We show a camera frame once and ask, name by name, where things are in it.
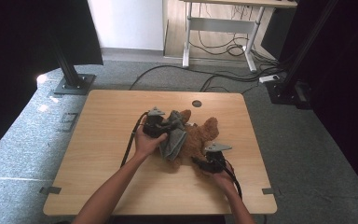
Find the table surface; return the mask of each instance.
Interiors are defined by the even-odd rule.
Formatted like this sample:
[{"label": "table surface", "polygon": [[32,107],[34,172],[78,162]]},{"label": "table surface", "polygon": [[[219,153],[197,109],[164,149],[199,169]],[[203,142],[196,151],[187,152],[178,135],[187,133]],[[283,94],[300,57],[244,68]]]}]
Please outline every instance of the table surface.
[{"label": "table surface", "polygon": [[[201,107],[192,102],[199,100]],[[243,201],[252,214],[277,210],[270,183],[242,95],[238,93],[173,91],[91,91],[63,157],[44,212],[76,215],[90,195],[120,166],[136,120],[157,106],[168,117],[172,110],[191,109],[189,122],[218,120],[216,143],[230,145],[224,155],[235,168]],[[132,144],[130,156],[133,155]],[[135,174],[115,215],[230,214],[226,198],[209,178],[196,176],[190,160],[175,172],[159,152]]]},{"label": "table surface", "polygon": [[222,5],[246,5],[250,7],[297,7],[296,1],[288,0],[180,0],[191,3],[207,3]]}]

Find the floor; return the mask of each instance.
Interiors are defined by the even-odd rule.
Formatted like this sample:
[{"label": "floor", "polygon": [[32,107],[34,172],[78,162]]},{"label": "floor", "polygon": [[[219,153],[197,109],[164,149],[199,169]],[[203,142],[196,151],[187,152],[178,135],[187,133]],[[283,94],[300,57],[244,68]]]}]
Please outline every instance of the floor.
[{"label": "floor", "polygon": [[[77,66],[95,74],[92,89],[128,90],[144,71],[162,64],[180,67],[180,60],[149,50],[104,49],[104,66]],[[135,85],[144,91],[199,91],[210,75],[192,72],[228,71],[250,76],[243,63],[194,61],[190,70],[160,68]],[[38,90],[0,141],[0,223],[56,223],[73,217],[43,213],[73,129],[62,118],[81,113],[87,96],[52,95],[61,70],[39,80]],[[216,78],[211,91],[244,92],[255,135],[275,192],[278,211],[255,216],[257,223],[358,223],[358,176],[311,110],[273,105],[263,84]],[[233,223],[232,216],[226,216]]]}]

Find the black curtain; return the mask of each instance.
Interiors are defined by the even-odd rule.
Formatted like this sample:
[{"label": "black curtain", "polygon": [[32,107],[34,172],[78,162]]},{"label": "black curtain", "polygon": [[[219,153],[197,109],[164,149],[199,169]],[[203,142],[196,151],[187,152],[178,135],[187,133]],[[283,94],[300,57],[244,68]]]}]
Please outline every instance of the black curtain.
[{"label": "black curtain", "polygon": [[358,1],[337,1],[293,78],[358,174]]},{"label": "black curtain", "polygon": [[275,8],[261,46],[280,63],[288,63],[321,17],[325,0],[296,0],[297,8]]},{"label": "black curtain", "polygon": [[87,0],[0,0],[0,138],[29,102],[38,75],[59,68],[51,38],[71,64],[103,64]]}]

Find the teddy bear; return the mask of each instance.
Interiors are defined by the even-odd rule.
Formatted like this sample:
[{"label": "teddy bear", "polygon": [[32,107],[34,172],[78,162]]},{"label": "teddy bear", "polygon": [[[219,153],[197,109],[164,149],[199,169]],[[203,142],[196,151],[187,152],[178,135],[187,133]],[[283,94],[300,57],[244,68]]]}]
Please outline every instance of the teddy bear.
[{"label": "teddy bear", "polygon": [[[205,149],[205,143],[213,141],[218,135],[219,130],[217,128],[217,118],[211,117],[207,119],[202,125],[197,124],[188,125],[188,121],[191,117],[190,110],[184,110],[180,112],[182,115],[182,123],[185,126],[186,140],[182,144],[178,155],[168,163],[175,170],[179,169],[183,159],[198,158],[201,161],[206,161],[203,154]],[[203,176],[202,170],[199,166],[193,162],[191,165],[198,176]]]}]

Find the power strip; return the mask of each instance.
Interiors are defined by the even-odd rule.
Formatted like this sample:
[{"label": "power strip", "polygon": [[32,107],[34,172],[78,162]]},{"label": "power strip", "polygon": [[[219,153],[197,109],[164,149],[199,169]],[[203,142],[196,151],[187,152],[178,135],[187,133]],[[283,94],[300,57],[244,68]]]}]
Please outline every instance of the power strip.
[{"label": "power strip", "polygon": [[264,82],[268,82],[268,81],[277,81],[279,80],[280,77],[278,77],[277,75],[272,75],[272,76],[267,76],[267,77],[261,77],[260,83],[264,83]]}]

